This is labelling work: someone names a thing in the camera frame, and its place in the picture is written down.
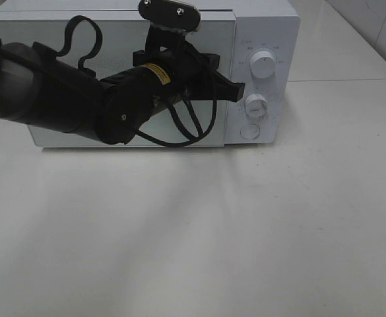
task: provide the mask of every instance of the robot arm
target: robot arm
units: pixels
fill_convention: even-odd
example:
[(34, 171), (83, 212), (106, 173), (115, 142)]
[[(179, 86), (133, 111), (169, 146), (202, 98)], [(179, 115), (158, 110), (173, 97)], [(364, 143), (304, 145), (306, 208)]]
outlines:
[[(204, 139), (212, 131), (218, 100), (241, 100), (245, 84), (232, 83), (217, 71), (218, 55), (200, 53), (186, 41), (185, 36), (196, 32), (201, 22), (196, 8), (169, 0), (142, 0), (139, 12), (150, 21), (145, 50), (133, 53), (134, 68), (101, 80), (84, 67), (103, 42), (99, 26), (89, 18), (77, 16), (69, 21), (60, 52), (37, 42), (30, 48), (0, 41), (0, 118), (110, 145), (128, 144), (136, 135), (166, 147), (184, 147)], [(57, 58), (69, 53), (74, 29), (83, 21), (94, 27), (96, 43), (76, 69)], [(213, 101), (206, 130), (191, 100)], [(197, 135), (180, 121), (174, 106), (179, 102), (187, 107)], [(166, 109), (186, 142), (167, 143), (140, 131)]]

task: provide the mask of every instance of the black cable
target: black cable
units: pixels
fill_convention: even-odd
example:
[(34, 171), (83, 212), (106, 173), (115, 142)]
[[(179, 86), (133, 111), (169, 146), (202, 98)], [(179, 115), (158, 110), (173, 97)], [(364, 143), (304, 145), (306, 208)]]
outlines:
[(62, 50), (60, 50), (57, 53), (57, 56), (63, 57), (65, 55), (67, 55), (69, 53), (69, 51), (71, 51), (71, 46), (73, 44), (73, 34), (75, 31), (75, 28), (83, 21), (86, 21), (86, 22), (90, 23), (91, 26), (93, 26), (94, 31), (96, 32), (96, 41), (94, 43), (94, 46), (93, 46), (91, 52), (79, 59), (78, 68), (80, 71), (84, 71), (84, 72), (87, 71), (88, 73), (91, 73), (92, 70), (85, 68), (84, 63), (87, 59), (91, 59), (93, 57), (96, 57), (99, 54), (100, 49), (102, 48), (102, 44), (103, 44), (102, 31), (100, 30), (100, 27), (92, 19), (85, 17), (83, 15), (77, 15), (77, 16), (73, 17), (70, 21), (68, 21), (67, 26), (65, 27), (64, 45), (63, 45)]
[[(157, 139), (157, 138), (155, 138), (147, 133), (144, 133), (138, 129), (135, 129), (134, 127), (131, 127), (131, 126), (126, 125), (123, 122), (121, 122), (121, 125), (123, 125), (125, 129), (135, 133), (136, 135), (138, 135), (139, 137), (142, 137), (143, 139), (146, 139), (147, 141), (150, 141), (152, 143), (155, 143), (155, 144), (163, 146), (163, 147), (180, 148), (180, 147), (187, 147), (187, 146), (196, 144), (199, 141), (203, 140), (205, 137), (207, 137), (211, 133), (211, 131), (214, 127), (214, 124), (216, 123), (216, 115), (217, 115), (217, 110), (218, 110), (218, 97), (217, 97), (216, 81), (214, 78), (214, 73), (210, 69), (210, 66), (206, 63), (204, 58), (200, 55), (200, 53), (191, 44), (187, 45), (187, 47), (192, 48), (192, 52), (196, 55), (196, 58), (198, 58), (198, 60), (201, 61), (203, 67), (208, 71), (208, 74), (210, 76), (210, 80), (212, 82), (212, 90), (213, 90), (212, 118), (210, 120), (210, 124), (209, 124), (209, 127), (207, 128), (207, 130), (202, 135), (200, 135), (199, 137), (194, 138), (192, 140), (188, 140), (188, 141), (182, 142), (182, 143), (170, 143), (170, 142), (165, 142), (165, 141), (159, 140), (159, 139)], [(58, 76), (55, 76), (53, 73), (50, 73), (46, 69), (42, 68), (40, 65), (37, 65), (36, 63), (28, 61), (19, 55), (4, 51), (2, 49), (0, 49), (0, 55), (2, 55), (2, 57), (4, 57), (5, 59), (8, 59), (8, 60), (13, 61), (17, 64), (25, 66), (33, 71), (38, 71), (39, 73), (41, 73), (45, 76), (48, 76), (49, 78), (53, 79), (56, 83), (76, 92), (85, 101), (88, 101), (91, 104), (95, 104), (96, 106), (102, 107), (101, 104), (99, 104), (99, 103), (97, 103), (97, 101), (91, 99), (91, 97), (87, 96), (85, 93), (83, 93), (83, 91), (79, 90), (77, 87), (72, 86), (71, 84), (67, 83), (66, 81), (63, 81)]]
[(184, 102), (188, 112), (190, 113), (191, 120), (193, 120), (197, 133), (199, 134), (199, 136), (202, 135), (204, 133), (203, 128), (201, 127), (200, 121), (194, 111), (193, 104), (190, 100), (187, 99), (187, 96), (183, 96), (182, 101)]
[(167, 100), (162, 101), (162, 102), (165, 104), (165, 106), (169, 110), (171, 117), (172, 117), (172, 120), (174, 121), (175, 126), (178, 128), (178, 131), (181, 132), (181, 134), (184, 137), (186, 137), (188, 140), (194, 140), (196, 137), (194, 135), (192, 135), (190, 133), (190, 131), (188, 131), (188, 129), (184, 126), (184, 124), (182, 123), (181, 119), (178, 116), (177, 110), (175, 109), (174, 105)]

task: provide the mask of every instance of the warning label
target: warning label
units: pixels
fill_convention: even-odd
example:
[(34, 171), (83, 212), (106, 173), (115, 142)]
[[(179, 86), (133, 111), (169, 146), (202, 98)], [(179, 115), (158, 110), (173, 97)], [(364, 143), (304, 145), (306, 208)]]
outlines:
[(169, 84), (171, 82), (171, 77), (169, 77), (168, 73), (165, 72), (161, 66), (152, 64), (152, 63), (147, 63), (144, 65), (141, 65), (140, 67), (145, 67), (147, 69), (150, 69), (159, 79), (162, 85)]

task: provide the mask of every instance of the table surface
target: table surface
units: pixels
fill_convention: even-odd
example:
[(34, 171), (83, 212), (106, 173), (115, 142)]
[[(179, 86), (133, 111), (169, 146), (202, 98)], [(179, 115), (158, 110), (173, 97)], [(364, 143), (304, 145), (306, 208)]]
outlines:
[(291, 0), (302, 18), (290, 81), (386, 79), (386, 61), (325, 1)]
[(0, 120), (4, 316), (386, 316), (386, 81), (288, 83), (267, 146), (41, 150)]

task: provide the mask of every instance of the white countertop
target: white countertop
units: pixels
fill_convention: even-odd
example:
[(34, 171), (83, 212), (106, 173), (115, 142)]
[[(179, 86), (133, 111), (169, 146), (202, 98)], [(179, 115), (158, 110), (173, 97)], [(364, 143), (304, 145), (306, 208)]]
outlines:
[(42, 151), (0, 120), (5, 316), (386, 316), (386, 81), (289, 83), (269, 146)]
[(386, 79), (386, 61), (330, 4), (291, 2), (302, 24), (290, 81)]

